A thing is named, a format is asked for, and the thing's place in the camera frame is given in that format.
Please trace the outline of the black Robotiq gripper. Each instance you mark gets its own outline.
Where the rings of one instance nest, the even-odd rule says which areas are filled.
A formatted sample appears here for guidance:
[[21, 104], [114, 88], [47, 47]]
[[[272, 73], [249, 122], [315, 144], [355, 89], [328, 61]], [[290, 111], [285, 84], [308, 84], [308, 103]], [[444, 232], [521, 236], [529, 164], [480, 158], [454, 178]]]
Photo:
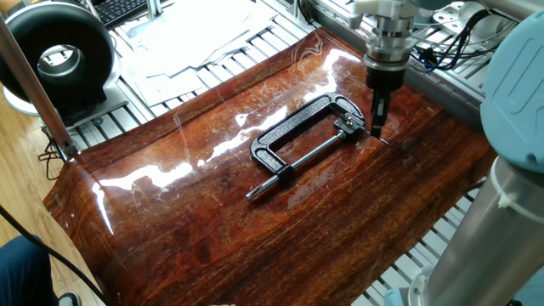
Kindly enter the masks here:
[[382, 127], [385, 125], [388, 117], [388, 108], [391, 99], [390, 93], [403, 86], [404, 78], [405, 69], [382, 71], [369, 66], [366, 67], [366, 86], [375, 90], [371, 104], [371, 135], [373, 137], [380, 137]]

